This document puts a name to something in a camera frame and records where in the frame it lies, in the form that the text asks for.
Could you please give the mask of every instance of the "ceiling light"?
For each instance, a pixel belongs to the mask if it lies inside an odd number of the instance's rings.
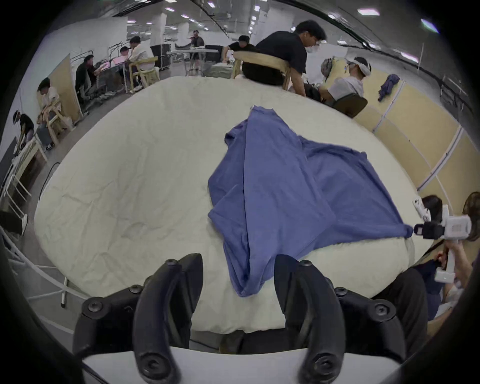
[[[435,33],[438,33],[438,29],[435,28],[435,26],[430,23],[429,21],[426,21],[424,19],[420,19],[422,24],[424,25],[425,28],[427,28],[429,31],[432,31],[432,32],[435,32]]]
[[[380,16],[380,12],[373,8],[360,8],[357,11],[363,16]]]
[[[412,55],[410,55],[410,54],[408,54],[408,53],[405,53],[405,52],[400,52],[400,54],[401,54],[404,58],[409,59],[409,60],[412,60],[412,61],[414,61],[415,63],[418,63],[418,62],[419,62],[419,58],[418,58],[418,57],[412,56]]]

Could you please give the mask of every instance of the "table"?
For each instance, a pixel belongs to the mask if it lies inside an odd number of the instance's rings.
[[[218,51],[216,49],[205,49],[205,48],[191,48],[191,49],[181,49],[181,50],[176,50],[176,51],[170,51],[167,52],[167,55],[181,55],[183,53],[217,53]],[[200,72],[202,73],[203,76],[203,71],[204,71],[204,58],[203,55],[199,55],[200,58]],[[185,66],[185,76],[188,76],[189,70],[187,70],[187,62],[185,61],[185,55],[182,56],[183,65]]]
[[[102,118],[66,155],[34,218],[48,258],[91,296],[143,284],[166,259],[200,253],[204,286],[192,329],[229,333],[281,328],[273,280],[257,295],[234,291],[223,239],[208,219],[207,182],[225,133],[253,105],[273,108],[297,134],[366,152],[405,223],[420,217],[417,192],[390,151],[340,112],[248,79],[171,77]],[[430,247],[422,237],[338,244],[306,256],[333,284],[372,297]]]

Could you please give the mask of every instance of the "blue cloth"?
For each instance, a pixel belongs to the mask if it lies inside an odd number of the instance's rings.
[[[278,254],[300,259],[331,244],[412,234],[365,153],[297,136],[262,107],[225,142],[227,154],[208,181],[208,216],[223,235],[241,297],[273,276]]]
[[[388,75],[385,83],[382,84],[380,87],[380,91],[378,91],[378,101],[382,101],[383,98],[392,93],[393,86],[398,83],[400,78],[395,75],[394,73]]]

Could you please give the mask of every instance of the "white shirt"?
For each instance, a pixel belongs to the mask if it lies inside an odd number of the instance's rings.
[[[153,57],[152,49],[147,45],[139,44],[133,49],[130,61],[138,61],[149,57]],[[147,71],[155,67],[155,63],[144,63],[140,64],[138,67],[142,71]]]
[[[332,86],[328,88],[328,93],[331,94],[335,100],[339,100],[352,93],[363,97],[363,83],[353,76],[339,77],[335,79]]]
[[[42,95],[42,107],[46,107],[48,104],[59,99],[59,93],[55,87],[50,87],[45,95]]]

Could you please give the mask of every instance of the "floor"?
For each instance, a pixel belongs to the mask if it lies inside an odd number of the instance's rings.
[[[173,63],[169,69],[160,72],[161,80],[171,76],[185,76],[183,63]],[[26,227],[25,234],[19,239],[16,245],[33,263],[37,265],[51,266],[52,268],[46,268],[43,270],[62,284],[64,282],[64,276],[53,266],[51,261],[41,250],[32,225],[40,192],[47,179],[55,172],[55,169],[58,166],[56,163],[61,162],[83,135],[92,129],[102,117],[130,96],[130,94],[121,93],[105,100],[102,105],[90,109],[88,115],[85,116],[82,121],[77,123],[73,131],[65,131],[60,136],[60,144],[50,151],[45,152],[48,161],[43,167],[38,167],[35,181],[29,187],[32,197],[27,200],[26,205],[24,206],[24,211],[29,217],[29,224]],[[28,267],[15,265],[13,268],[17,273],[17,282],[27,298],[58,291],[60,289]],[[69,283],[69,287],[79,290],[71,283]],[[57,338],[58,341],[60,341],[60,343],[71,351],[73,330],[75,329],[77,318],[81,313],[83,300],[72,294],[67,294],[66,306],[65,308],[62,308],[60,305],[60,297],[61,295],[57,293],[52,296],[38,299],[33,298],[30,299],[29,302],[44,323],[45,327]],[[190,349],[218,352],[220,339],[221,335],[209,332],[192,332]]]

